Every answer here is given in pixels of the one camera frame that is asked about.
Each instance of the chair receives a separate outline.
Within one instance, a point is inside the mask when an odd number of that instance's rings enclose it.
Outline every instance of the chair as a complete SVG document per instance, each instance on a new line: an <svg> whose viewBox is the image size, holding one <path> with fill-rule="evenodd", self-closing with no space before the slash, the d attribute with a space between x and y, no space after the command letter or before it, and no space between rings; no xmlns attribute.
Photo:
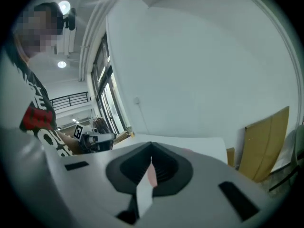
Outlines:
<svg viewBox="0 0 304 228"><path fill-rule="evenodd" d="M276 189L287 180L289 180L290 185L292 185L296 179L297 173L302 171L301 169L303 168L303 162L300 163L300 160L304 157L304 125L300 125L297 128L294 143L294 151L290 161L292 171L278 184L270 188L269 191Z"/></svg>

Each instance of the person's arm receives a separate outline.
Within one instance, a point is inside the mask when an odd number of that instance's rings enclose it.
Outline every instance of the person's arm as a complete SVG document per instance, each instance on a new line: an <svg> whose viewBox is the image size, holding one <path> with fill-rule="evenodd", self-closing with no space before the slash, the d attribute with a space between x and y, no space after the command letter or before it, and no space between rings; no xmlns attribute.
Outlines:
<svg viewBox="0 0 304 228"><path fill-rule="evenodd" d="M73 154L83 154L80 147L79 147L79 141L76 139L71 138L70 136L67 136L63 134L60 131L57 131L59 137L62 139L62 141L66 144L67 147L73 152Z"/></svg>

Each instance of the person's neck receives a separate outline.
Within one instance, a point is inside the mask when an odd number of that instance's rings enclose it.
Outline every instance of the person's neck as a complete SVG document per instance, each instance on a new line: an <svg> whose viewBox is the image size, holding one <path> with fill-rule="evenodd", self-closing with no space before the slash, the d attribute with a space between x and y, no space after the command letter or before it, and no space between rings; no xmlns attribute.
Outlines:
<svg viewBox="0 0 304 228"><path fill-rule="evenodd" d="M23 39L22 35L19 34L18 32L14 34L14 40L20 57L26 64L28 64L29 59L33 57L35 53L31 53L26 41Z"/></svg>

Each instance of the chair leg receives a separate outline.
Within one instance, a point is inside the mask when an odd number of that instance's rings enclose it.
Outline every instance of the chair leg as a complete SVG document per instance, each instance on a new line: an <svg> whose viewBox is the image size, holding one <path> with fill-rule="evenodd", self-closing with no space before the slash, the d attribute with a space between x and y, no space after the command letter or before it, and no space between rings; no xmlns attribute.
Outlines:
<svg viewBox="0 0 304 228"><path fill-rule="evenodd" d="M270 188L269 192L281 186L284 182L286 182L289 178L291 178L298 170L299 170L299 166L296 166L283 180L281 180L278 184Z"/></svg>

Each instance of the railing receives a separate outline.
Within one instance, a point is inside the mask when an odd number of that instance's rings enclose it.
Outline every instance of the railing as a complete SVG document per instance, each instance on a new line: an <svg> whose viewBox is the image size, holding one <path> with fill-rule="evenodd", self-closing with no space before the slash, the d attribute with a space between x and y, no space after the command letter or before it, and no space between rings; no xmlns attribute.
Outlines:
<svg viewBox="0 0 304 228"><path fill-rule="evenodd" d="M82 92L72 95L67 95L59 98L50 100L54 110L60 110L66 107L79 105L82 103L89 102L87 97L88 92Z"/></svg>

